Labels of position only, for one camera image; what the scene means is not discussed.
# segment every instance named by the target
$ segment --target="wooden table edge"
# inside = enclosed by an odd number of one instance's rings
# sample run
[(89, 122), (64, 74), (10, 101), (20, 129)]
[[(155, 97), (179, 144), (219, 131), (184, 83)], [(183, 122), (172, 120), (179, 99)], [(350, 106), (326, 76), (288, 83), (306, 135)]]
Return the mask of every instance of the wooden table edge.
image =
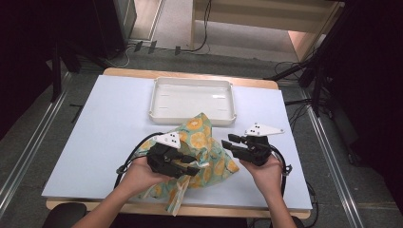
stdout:
[(107, 68), (104, 71), (104, 75), (147, 78), (147, 79), (156, 79), (158, 77), (174, 77), (174, 78), (186, 78), (186, 79), (224, 80), (230, 82), (234, 86), (278, 89), (278, 84), (274, 81), (268, 81), (262, 79), (247, 79), (226, 75), (211, 75), (211, 74), (145, 70), (145, 69), (126, 69), (126, 68), (113, 68), (113, 67)]
[[(92, 211), (101, 203), (100, 200), (49, 198), (47, 199), (47, 208), (52, 210), (57, 205), (68, 202), (83, 203), (88, 211)], [(166, 212), (165, 206), (164, 203), (128, 202), (121, 209), (121, 213), (171, 216)], [(307, 219), (311, 216), (311, 210), (290, 210), (290, 214), (300, 219)], [(270, 212), (268, 208), (182, 204), (178, 216), (264, 219), (270, 218)]]

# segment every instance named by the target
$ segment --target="white triangular marker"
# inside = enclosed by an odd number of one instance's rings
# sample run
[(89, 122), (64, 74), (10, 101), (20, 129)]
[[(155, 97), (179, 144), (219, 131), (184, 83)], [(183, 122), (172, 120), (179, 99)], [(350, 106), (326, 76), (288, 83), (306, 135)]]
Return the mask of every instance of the white triangular marker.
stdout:
[(155, 140), (155, 142), (157, 143), (169, 145), (177, 149), (181, 148), (181, 140), (179, 138), (179, 133), (177, 131), (169, 132), (159, 136), (154, 136), (153, 140)]
[(283, 129), (274, 128), (272, 126), (263, 125), (259, 123), (255, 123), (249, 129), (245, 131), (245, 135), (248, 136), (268, 136), (268, 135), (277, 135), (284, 133)]

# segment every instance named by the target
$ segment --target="human hand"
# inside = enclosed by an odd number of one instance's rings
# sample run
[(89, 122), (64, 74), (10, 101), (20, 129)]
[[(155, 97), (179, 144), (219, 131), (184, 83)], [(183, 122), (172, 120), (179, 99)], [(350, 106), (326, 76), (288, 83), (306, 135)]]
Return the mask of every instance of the human hand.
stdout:
[(262, 166), (256, 166), (248, 161), (240, 160), (240, 163), (251, 173), (256, 186), (263, 196), (281, 194), (281, 162), (273, 155)]
[(154, 173), (147, 164), (147, 158), (134, 160), (127, 169), (116, 190), (121, 191), (128, 199), (142, 193), (154, 184), (169, 181), (171, 177)]

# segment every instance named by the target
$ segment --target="plastic tray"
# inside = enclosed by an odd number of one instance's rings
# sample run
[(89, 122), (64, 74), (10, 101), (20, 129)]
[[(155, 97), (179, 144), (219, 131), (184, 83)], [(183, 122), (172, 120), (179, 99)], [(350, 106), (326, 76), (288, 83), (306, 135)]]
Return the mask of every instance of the plastic tray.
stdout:
[(157, 124), (183, 124), (203, 112), (212, 125), (229, 125), (237, 114), (227, 81), (166, 78), (155, 80), (149, 109)]

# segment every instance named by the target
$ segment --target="yellow floral cloth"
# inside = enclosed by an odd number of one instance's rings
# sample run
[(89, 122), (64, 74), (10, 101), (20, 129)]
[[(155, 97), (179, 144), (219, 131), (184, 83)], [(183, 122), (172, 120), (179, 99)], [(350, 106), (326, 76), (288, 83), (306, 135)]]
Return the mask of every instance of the yellow floral cloth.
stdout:
[[(166, 211), (173, 216), (178, 214), (183, 195), (189, 188), (201, 188), (224, 181), (232, 174), (240, 170), (225, 152), (221, 144), (212, 137), (211, 123), (204, 113), (188, 120), (171, 132), (179, 132), (181, 148), (184, 155), (197, 158), (196, 163), (190, 165), (199, 167), (200, 171), (195, 177), (181, 176), (179, 179), (170, 180), (152, 186), (146, 192), (141, 193), (139, 198), (169, 197)], [(150, 139), (140, 146), (135, 155), (142, 156), (148, 152), (155, 142)]]

